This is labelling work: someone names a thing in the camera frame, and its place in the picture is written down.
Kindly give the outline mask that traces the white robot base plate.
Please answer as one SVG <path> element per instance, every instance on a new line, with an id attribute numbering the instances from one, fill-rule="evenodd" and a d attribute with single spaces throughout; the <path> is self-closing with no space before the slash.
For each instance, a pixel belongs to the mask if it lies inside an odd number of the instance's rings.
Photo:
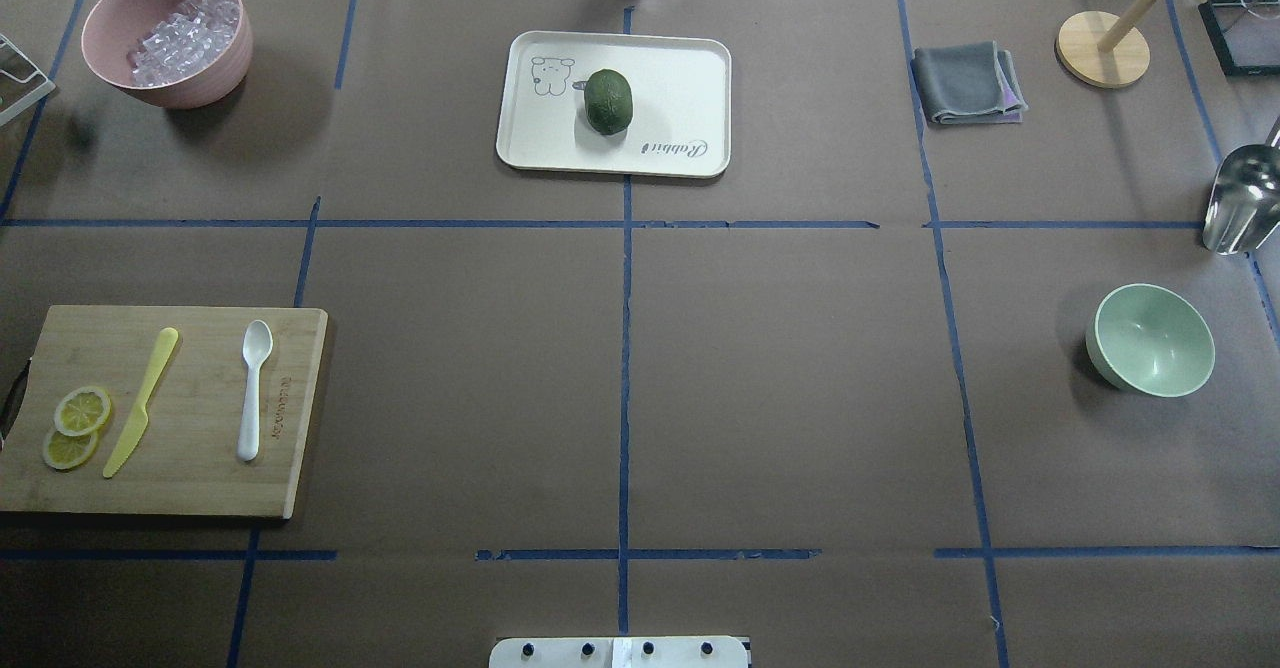
<path id="1" fill-rule="evenodd" d="M 750 667 L 746 639 L 728 635 L 502 639 L 489 667 Z"/>

